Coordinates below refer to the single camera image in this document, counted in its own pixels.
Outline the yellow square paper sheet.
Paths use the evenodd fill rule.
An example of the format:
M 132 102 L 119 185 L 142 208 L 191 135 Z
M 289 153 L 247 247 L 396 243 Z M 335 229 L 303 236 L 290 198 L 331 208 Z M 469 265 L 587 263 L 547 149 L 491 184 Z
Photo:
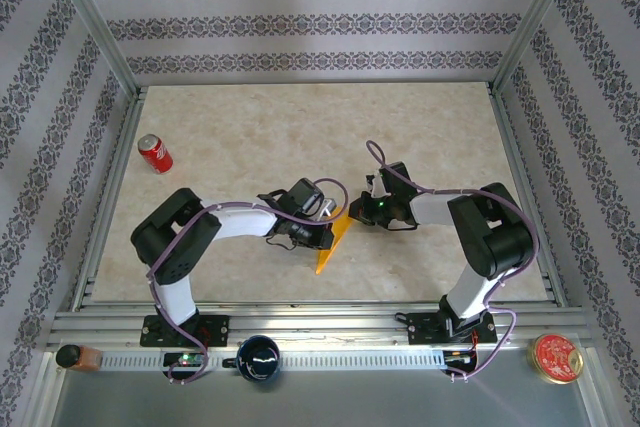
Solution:
M 320 275 L 328 264 L 331 256 L 335 252 L 336 248 L 344 238 L 345 234 L 351 227 L 353 219 L 347 214 L 344 214 L 339 219 L 333 222 L 332 230 L 334 234 L 334 242 L 331 250 L 320 250 L 317 255 L 315 274 Z

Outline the dark blue mug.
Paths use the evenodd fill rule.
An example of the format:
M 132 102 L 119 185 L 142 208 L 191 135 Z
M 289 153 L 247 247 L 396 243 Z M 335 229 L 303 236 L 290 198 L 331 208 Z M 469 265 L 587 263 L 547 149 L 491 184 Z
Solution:
M 249 382 L 264 383 L 273 380 L 281 368 L 281 353 L 270 337 L 255 335 L 245 340 L 233 358 L 222 361 L 222 367 L 235 369 Z

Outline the red soda can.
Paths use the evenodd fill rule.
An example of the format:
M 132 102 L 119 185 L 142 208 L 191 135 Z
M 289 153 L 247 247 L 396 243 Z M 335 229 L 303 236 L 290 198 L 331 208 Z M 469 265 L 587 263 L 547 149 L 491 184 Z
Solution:
M 165 174 L 173 167 L 173 158 L 158 136 L 142 136 L 137 142 L 137 149 L 154 173 Z

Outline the small circuit board green light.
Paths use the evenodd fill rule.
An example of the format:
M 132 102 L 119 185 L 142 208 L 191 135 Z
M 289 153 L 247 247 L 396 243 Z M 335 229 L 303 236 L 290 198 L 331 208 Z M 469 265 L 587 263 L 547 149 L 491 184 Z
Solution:
M 204 363 L 204 355 L 195 352 L 168 352 L 164 354 L 163 366 L 199 368 Z

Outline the red round tin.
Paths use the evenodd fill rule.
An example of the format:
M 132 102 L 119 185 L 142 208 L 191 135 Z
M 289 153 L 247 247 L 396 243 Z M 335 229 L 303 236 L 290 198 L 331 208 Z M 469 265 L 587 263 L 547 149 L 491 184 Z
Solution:
M 534 339 L 527 351 L 527 360 L 544 381 L 557 385 L 576 382 L 584 369 L 584 359 L 578 346 L 560 334 L 544 334 Z

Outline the orange bottle with black cap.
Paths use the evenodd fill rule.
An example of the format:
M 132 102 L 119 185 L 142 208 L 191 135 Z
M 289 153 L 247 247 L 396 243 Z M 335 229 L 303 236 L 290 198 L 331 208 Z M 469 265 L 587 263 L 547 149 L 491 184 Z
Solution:
M 56 352 L 55 361 L 64 369 L 95 372 L 101 367 L 102 351 L 84 345 L 66 344 Z

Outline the aluminium table edge rail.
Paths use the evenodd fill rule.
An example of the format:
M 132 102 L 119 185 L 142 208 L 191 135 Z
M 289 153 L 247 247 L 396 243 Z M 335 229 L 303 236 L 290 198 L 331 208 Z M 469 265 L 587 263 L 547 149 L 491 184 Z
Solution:
M 517 313 L 509 348 L 522 347 L 545 334 L 558 333 L 577 343 L 594 345 L 593 330 L 580 307 L 558 307 L 550 301 L 497 304 Z M 291 350 L 385 349 L 406 345 L 406 326 L 395 320 L 397 313 L 434 312 L 434 303 L 257 303 L 200 306 L 203 314 L 229 318 L 226 334 L 230 347 L 255 335 L 267 335 Z M 78 311 L 54 316 L 45 349 L 63 344 L 86 344 L 105 350 L 139 347 L 144 317 L 154 312 L 146 304 L 98 303 Z

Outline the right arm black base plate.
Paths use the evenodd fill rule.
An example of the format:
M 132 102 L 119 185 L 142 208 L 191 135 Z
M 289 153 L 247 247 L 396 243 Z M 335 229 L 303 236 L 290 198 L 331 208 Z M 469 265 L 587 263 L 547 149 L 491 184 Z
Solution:
M 410 345 L 493 344 L 497 333 L 493 316 L 485 312 L 469 324 L 454 329 L 444 326 L 435 312 L 396 313 L 405 325 Z

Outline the aluminium side rail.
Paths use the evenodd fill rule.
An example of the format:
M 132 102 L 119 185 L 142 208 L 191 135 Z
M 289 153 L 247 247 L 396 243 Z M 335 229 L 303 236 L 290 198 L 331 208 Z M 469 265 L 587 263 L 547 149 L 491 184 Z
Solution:
M 518 141 L 514 135 L 508 113 L 504 107 L 499 94 L 492 89 L 490 82 L 486 83 L 486 88 L 494 112 L 496 124 L 500 132 L 509 167 L 514 179 L 515 187 L 523 211 L 533 222 L 539 238 L 539 253 L 537 256 L 538 270 L 540 271 L 545 288 L 549 291 L 548 296 L 557 307 L 568 307 L 569 301 L 565 295 L 564 287 L 560 279 L 555 258 L 545 231 L 539 209 L 535 202 L 534 192 L 531 188 L 527 169 L 523 161 L 522 152 Z
M 73 296 L 69 300 L 69 312 L 79 312 L 83 308 L 85 292 L 98 270 L 148 90 L 148 86 L 140 89 L 136 98 L 127 107 L 127 112 L 123 117 L 101 189 L 96 215 L 91 224 L 84 254 L 81 257 L 82 262 L 72 291 Z

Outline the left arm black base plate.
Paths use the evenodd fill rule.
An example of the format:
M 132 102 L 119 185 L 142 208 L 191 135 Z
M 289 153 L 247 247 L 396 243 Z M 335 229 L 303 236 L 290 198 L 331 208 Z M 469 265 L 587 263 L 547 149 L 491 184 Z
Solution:
M 181 328 L 205 347 L 227 346 L 228 316 L 196 314 L 182 324 Z M 166 348 L 196 346 L 193 341 L 175 331 L 161 315 L 149 315 L 144 318 L 140 345 Z

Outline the aluminium frame post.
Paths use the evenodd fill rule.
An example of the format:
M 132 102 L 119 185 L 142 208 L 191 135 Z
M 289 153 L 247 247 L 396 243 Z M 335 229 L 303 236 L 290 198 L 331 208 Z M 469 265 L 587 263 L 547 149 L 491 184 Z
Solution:
M 137 98 L 141 86 L 121 52 L 117 41 L 112 34 L 106 20 L 101 14 L 95 0 L 71 0 L 76 11 L 80 15 L 91 37 L 98 45 L 101 53 L 114 73 L 125 95 L 129 99 Z
M 553 0 L 531 1 L 520 25 L 516 29 L 513 39 L 502 56 L 495 76 L 489 83 L 490 92 L 494 97 L 497 97 L 499 93 L 504 90 L 506 83 L 516 69 L 521 57 L 524 55 L 524 51 L 529 45 L 539 24 L 542 22 L 552 1 Z

